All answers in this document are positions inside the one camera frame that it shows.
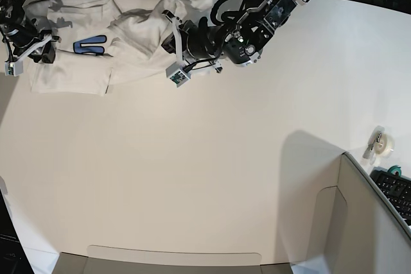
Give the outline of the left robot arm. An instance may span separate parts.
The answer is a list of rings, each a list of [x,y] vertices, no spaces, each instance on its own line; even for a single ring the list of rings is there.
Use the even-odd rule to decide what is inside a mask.
[[[163,11],[172,33],[162,48],[176,56],[175,63],[166,69],[167,78],[180,87],[191,79],[193,71],[212,68],[220,73],[220,61],[225,58],[237,66],[256,63],[291,12],[309,1],[217,0],[210,15],[197,23]]]

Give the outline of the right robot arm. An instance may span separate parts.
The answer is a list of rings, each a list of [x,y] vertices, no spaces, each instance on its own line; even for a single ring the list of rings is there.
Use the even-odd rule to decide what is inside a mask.
[[[35,63],[52,64],[55,61],[55,43],[61,38],[51,30],[38,30],[36,19],[24,11],[26,0],[1,0],[1,38],[7,52],[4,71],[7,76],[23,73],[24,59]]]

